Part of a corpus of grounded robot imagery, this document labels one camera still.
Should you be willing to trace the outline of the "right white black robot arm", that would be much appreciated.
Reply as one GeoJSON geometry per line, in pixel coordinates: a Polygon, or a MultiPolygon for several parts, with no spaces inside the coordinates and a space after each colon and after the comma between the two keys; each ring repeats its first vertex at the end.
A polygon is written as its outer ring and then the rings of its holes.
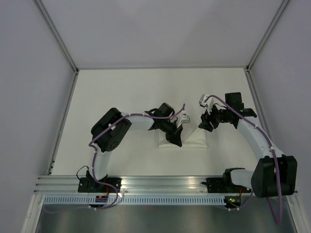
{"type": "Polygon", "coordinates": [[[200,129],[212,132],[221,123],[229,123],[245,138],[257,159],[253,171],[227,168],[222,187],[232,192],[239,186],[251,189],[258,198],[289,196],[295,192],[297,160],[285,155],[263,130],[257,114],[245,108],[240,92],[226,93],[222,100],[216,95],[202,95],[199,105],[205,109],[200,129]]]}

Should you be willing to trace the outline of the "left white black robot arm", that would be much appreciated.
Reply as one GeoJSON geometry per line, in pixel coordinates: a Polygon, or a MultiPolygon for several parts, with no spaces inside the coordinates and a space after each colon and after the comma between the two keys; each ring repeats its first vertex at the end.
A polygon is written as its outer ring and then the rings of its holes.
{"type": "Polygon", "coordinates": [[[107,165],[111,152],[116,149],[128,131],[161,130],[169,143],[182,146],[181,133],[183,124],[190,122],[190,117],[183,113],[185,107],[178,112],[167,103],[161,104],[143,113],[122,113],[111,108],[91,129],[92,140],[89,147],[95,154],[89,169],[91,179],[89,187],[95,192],[102,192],[106,187],[107,165]]]}

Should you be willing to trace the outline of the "white cloth napkin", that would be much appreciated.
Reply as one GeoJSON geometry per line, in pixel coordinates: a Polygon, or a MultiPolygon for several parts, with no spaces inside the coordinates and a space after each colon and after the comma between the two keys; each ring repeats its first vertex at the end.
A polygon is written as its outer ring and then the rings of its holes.
{"type": "Polygon", "coordinates": [[[157,130],[158,137],[158,147],[162,150],[166,149],[207,149],[207,139],[206,133],[204,130],[198,128],[198,120],[196,119],[199,114],[195,111],[195,109],[188,105],[187,100],[183,100],[181,102],[173,102],[172,104],[169,102],[169,105],[175,110],[175,114],[180,111],[183,104],[185,105],[184,109],[180,114],[187,114],[190,116],[190,123],[188,124],[180,124],[179,115],[175,116],[171,119],[172,123],[176,123],[177,126],[182,126],[181,132],[181,140],[182,147],[178,147],[174,144],[171,144],[166,140],[166,134],[157,130]]]}

